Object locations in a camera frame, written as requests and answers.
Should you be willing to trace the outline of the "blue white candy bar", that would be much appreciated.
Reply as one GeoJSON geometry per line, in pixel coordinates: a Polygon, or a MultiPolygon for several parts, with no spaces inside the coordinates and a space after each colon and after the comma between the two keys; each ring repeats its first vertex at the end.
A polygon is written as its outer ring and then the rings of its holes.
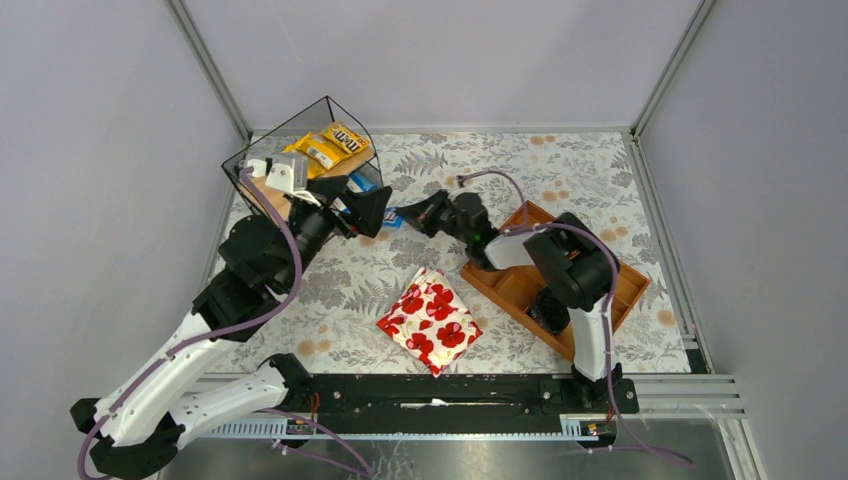
{"type": "Polygon", "coordinates": [[[355,193],[369,192],[378,188],[378,185],[361,171],[349,175],[347,186],[355,193]]]}
{"type": "Polygon", "coordinates": [[[333,209],[339,213],[349,213],[350,209],[347,204],[344,203],[341,199],[336,199],[332,205],[333,209]]]}

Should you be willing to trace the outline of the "blue m&m candy bag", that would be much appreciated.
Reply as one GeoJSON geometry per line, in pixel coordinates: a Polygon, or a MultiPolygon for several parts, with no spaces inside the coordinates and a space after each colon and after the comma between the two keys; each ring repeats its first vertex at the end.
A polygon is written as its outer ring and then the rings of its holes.
{"type": "Polygon", "coordinates": [[[387,208],[383,215],[382,227],[388,229],[399,229],[404,224],[404,220],[397,214],[395,207],[387,208]]]}

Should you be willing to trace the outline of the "yellow candy bar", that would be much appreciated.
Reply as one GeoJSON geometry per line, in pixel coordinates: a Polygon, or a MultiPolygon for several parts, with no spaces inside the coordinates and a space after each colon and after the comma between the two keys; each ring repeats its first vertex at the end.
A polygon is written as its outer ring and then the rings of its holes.
{"type": "Polygon", "coordinates": [[[330,170],[340,162],[350,158],[341,148],[334,145],[321,134],[310,132],[297,142],[324,170],[330,170]]]}
{"type": "Polygon", "coordinates": [[[312,158],[305,153],[299,142],[285,146],[282,153],[297,164],[297,168],[303,172],[306,179],[313,177],[312,158]]]}

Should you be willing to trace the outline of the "yellow m&m candy bag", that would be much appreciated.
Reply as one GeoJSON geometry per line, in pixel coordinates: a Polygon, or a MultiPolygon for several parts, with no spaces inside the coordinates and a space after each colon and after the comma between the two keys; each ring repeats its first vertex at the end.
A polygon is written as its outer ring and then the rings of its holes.
{"type": "Polygon", "coordinates": [[[321,135],[341,148],[348,155],[356,155],[371,146],[371,141],[355,132],[342,122],[333,122],[324,128],[321,135]]]}

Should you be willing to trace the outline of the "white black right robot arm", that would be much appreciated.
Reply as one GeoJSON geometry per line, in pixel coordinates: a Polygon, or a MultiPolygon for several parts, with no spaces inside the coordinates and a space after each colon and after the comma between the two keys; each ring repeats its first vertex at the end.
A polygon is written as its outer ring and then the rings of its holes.
{"type": "Polygon", "coordinates": [[[572,365],[581,400],[598,401],[620,378],[611,359],[610,309],[620,264],[576,216],[522,203],[501,229],[476,193],[440,190],[396,211],[428,237],[462,242],[462,278],[572,365]]]}

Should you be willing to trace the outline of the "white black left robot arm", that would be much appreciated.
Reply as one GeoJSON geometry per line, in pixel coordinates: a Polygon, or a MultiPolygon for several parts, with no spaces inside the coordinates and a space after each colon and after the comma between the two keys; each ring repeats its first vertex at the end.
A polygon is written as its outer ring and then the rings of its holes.
{"type": "Polygon", "coordinates": [[[219,246],[224,268],[198,294],[176,331],[124,385],[71,407],[85,434],[77,472],[99,479],[144,479],[200,435],[244,415],[301,407],[312,378],[292,354],[269,357],[251,376],[204,394],[189,388],[296,298],[308,265],[335,235],[373,237],[389,186],[357,193],[344,176],[307,184],[287,216],[271,205],[240,219],[219,246]]]}

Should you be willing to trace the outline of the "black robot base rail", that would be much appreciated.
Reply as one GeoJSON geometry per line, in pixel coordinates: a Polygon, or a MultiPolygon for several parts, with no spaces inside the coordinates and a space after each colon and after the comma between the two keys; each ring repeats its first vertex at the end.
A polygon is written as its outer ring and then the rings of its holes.
{"type": "Polygon", "coordinates": [[[561,418],[605,420],[640,410],[635,385],[571,374],[309,374],[273,360],[288,393],[276,410],[303,414],[337,434],[554,434],[561,418]]]}

